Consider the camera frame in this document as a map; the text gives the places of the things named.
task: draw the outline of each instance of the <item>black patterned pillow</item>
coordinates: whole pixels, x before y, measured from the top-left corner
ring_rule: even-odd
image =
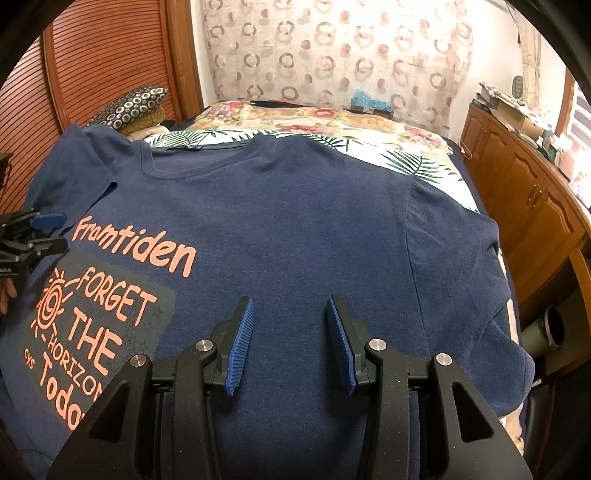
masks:
[[[86,126],[100,124],[119,130],[123,125],[158,109],[167,93],[166,87],[142,87],[132,90],[107,105],[102,112],[92,117]]]

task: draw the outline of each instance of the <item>curtain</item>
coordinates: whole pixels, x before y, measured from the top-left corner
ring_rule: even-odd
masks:
[[[533,110],[540,102],[541,37],[540,32],[519,12],[517,27],[523,56],[523,101]]]
[[[361,89],[443,135],[472,54],[463,0],[203,0],[203,22],[218,100],[349,108]]]

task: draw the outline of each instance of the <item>silver screw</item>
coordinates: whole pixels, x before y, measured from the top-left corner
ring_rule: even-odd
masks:
[[[195,343],[195,348],[200,352],[209,352],[213,348],[213,342],[211,340],[199,340]]]
[[[386,350],[386,342],[384,342],[382,339],[380,338],[374,338],[373,340],[369,341],[369,347],[372,350],[377,350],[378,352],[381,352],[382,350]]]
[[[446,353],[438,353],[435,360],[437,360],[438,364],[443,365],[444,367],[451,365],[453,362],[452,357]]]
[[[134,355],[129,360],[129,363],[132,367],[141,367],[144,363],[146,363],[146,356],[145,355]]]

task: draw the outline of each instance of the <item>wooden cabinet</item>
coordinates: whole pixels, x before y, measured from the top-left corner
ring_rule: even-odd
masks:
[[[589,223],[554,166],[494,117],[471,106],[463,135],[474,147],[466,167],[499,225],[501,248],[522,304],[583,242]]]

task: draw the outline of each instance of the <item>floral blanket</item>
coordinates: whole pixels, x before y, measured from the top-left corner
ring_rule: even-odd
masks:
[[[405,175],[415,175],[447,193],[465,208],[478,212],[466,182],[452,163],[442,137],[377,115],[359,115],[332,108],[263,108],[248,102],[219,102],[199,115],[187,129],[152,135],[152,147],[199,148],[244,141],[256,134],[305,135],[350,157]],[[506,276],[503,257],[499,263]],[[511,338],[518,342],[517,321],[507,301]],[[523,453],[519,414],[501,418],[505,430]]]

